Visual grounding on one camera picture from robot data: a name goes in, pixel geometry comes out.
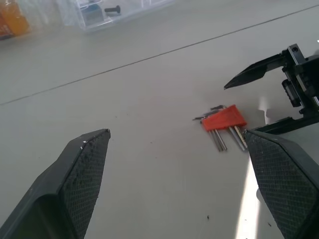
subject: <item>orange object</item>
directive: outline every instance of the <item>orange object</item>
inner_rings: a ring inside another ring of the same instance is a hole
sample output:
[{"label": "orange object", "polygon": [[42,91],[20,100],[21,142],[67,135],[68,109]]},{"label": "orange object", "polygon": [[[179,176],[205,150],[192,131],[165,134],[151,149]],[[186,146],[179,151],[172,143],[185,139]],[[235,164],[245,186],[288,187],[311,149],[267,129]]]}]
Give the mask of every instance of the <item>orange object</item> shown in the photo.
[{"label": "orange object", "polygon": [[245,126],[247,123],[235,105],[202,120],[206,131],[225,129],[232,126]]},{"label": "orange object", "polygon": [[14,0],[0,0],[0,39],[26,34],[29,28]]}]

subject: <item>screw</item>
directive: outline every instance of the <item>screw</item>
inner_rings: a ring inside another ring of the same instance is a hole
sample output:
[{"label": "screw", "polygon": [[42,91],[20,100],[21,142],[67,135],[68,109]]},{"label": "screw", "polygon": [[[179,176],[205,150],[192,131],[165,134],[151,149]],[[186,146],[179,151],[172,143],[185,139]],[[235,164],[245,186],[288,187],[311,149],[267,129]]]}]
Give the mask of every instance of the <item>screw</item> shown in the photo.
[{"label": "screw", "polygon": [[112,8],[105,8],[104,12],[113,12],[116,11],[117,13],[121,12],[121,8],[119,5],[117,5],[116,7],[112,7]]}]

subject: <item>floor seam line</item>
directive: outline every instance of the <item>floor seam line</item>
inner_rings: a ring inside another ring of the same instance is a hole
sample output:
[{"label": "floor seam line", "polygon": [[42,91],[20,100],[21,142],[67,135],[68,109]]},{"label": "floor seam line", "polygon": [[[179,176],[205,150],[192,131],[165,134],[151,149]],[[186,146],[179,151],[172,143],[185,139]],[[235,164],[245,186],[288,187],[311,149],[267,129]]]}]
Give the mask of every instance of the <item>floor seam line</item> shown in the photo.
[{"label": "floor seam line", "polygon": [[83,80],[89,79],[89,78],[94,77],[94,76],[102,75],[102,74],[108,73],[108,72],[110,72],[110,71],[115,71],[115,70],[118,70],[118,69],[121,69],[121,68],[124,68],[124,67],[127,67],[127,66],[131,66],[131,65],[134,65],[134,64],[137,64],[137,63],[140,63],[140,62],[143,62],[143,61],[147,61],[147,60],[150,60],[150,59],[159,57],[159,56],[163,56],[163,55],[166,55],[166,54],[175,52],[175,51],[179,51],[179,50],[182,50],[182,49],[191,47],[191,46],[195,46],[195,45],[199,45],[199,44],[202,44],[202,43],[205,43],[205,42],[208,42],[208,41],[212,41],[212,40],[215,40],[215,39],[217,39],[217,38],[221,38],[221,37],[224,37],[224,36],[228,36],[228,35],[237,33],[237,32],[239,32],[239,31],[243,31],[243,30],[247,30],[247,29],[249,29],[249,28],[253,28],[253,27],[255,27],[255,26],[260,26],[260,25],[263,25],[263,24],[266,24],[266,23],[269,23],[269,22],[272,22],[272,21],[275,21],[275,20],[278,20],[278,19],[282,19],[282,18],[284,18],[284,17],[290,16],[290,15],[294,15],[294,14],[296,14],[296,13],[303,12],[303,11],[306,11],[306,10],[309,10],[309,9],[312,9],[312,8],[315,8],[315,7],[318,7],[318,6],[319,6],[319,4],[314,5],[314,6],[310,6],[310,7],[304,8],[304,9],[302,9],[302,10],[298,10],[298,11],[295,11],[295,12],[291,12],[291,13],[288,13],[288,14],[283,15],[283,16],[275,17],[275,18],[270,19],[270,20],[267,20],[267,21],[263,21],[263,22],[260,22],[260,23],[257,23],[257,24],[251,25],[251,26],[247,26],[247,27],[241,28],[241,29],[239,29],[239,30],[231,31],[231,32],[229,32],[229,33],[225,33],[225,34],[222,34],[222,35],[220,35],[220,36],[212,37],[212,38],[209,38],[209,39],[206,39],[206,40],[203,40],[203,41],[199,41],[199,42],[196,42],[196,43],[192,43],[192,44],[190,44],[190,45],[186,45],[186,46],[183,46],[183,47],[180,47],[180,48],[171,50],[171,51],[167,51],[167,52],[158,54],[158,55],[155,55],[155,56],[151,56],[151,57],[148,57],[148,58],[144,58],[144,59],[139,60],[139,61],[135,61],[135,62],[126,64],[126,65],[122,65],[122,66],[119,66],[119,67],[115,67],[115,68],[112,68],[112,69],[110,69],[110,70],[103,71],[103,72],[100,72],[100,73],[97,73],[97,74],[94,74],[94,75],[91,75],[91,76],[88,76],[88,77],[84,77],[84,78],[81,78],[81,79],[78,79],[78,80],[75,80],[75,81],[71,81],[71,82],[68,82],[68,83],[65,83],[65,84],[62,84],[62,85],[59,85],[59,86],[56,86],[56,87],[52,87],[52,88],[49,88],[49,89],[46,89],[46,90],[43,90],[43,91],[39,91],[39,92],[30,94],[30,95],[28,95],[28,96],[23,96],[23,97],[20,97],[20,98],[11,100],[11,101],[7,101],[7,102],[4,102],[4,103],[1,103],[0,106],[7,105],[7,104],[9,104],[9,103],[12,103],[12,102],[15,102],[15,101],[19,101],[19,100],[22,100],[22,99],[25,99],[25,98],[29,98],[29,97],[32,97],[32,96],[35,96],[35,95],[38,95],[38,94],[41,94],[41,93],[44,93],[44,92],[52,91],[52,90],[55,90],[55,89],[58,89],[58,88],[61,88],[61,87],[64,87],[64,86],[67,86],[67,85],[70,85],[70,84],[79,82],[79,81],[83,81]]}]

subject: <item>black bolt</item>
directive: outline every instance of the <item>black bolt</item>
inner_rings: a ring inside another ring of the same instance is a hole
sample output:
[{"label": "black bolt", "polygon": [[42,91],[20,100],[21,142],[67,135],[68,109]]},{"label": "black bolt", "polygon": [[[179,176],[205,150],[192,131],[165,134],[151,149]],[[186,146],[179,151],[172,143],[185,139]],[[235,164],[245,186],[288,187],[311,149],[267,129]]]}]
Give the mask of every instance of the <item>black bolt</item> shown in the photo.
[{"label": "black bolt", "polygon": [[112,8],[105,8],[104,12],[113,12],[116,11],[117,13],[121,12],[121,8],[119,5],[117,5],[116,7],[112,7]]}]

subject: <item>white table surface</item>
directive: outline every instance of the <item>white table surface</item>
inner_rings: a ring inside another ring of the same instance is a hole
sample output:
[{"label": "white table surface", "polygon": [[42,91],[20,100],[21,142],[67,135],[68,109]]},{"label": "white table surface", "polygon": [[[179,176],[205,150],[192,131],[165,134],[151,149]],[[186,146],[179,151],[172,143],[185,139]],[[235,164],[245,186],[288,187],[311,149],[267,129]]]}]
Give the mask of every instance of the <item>white table surface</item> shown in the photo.
[{"label": "white table surface", "polygon": [[318,4],[318,0],[178,0],[88,35],[68,27],[3,41],[0,104]]}]

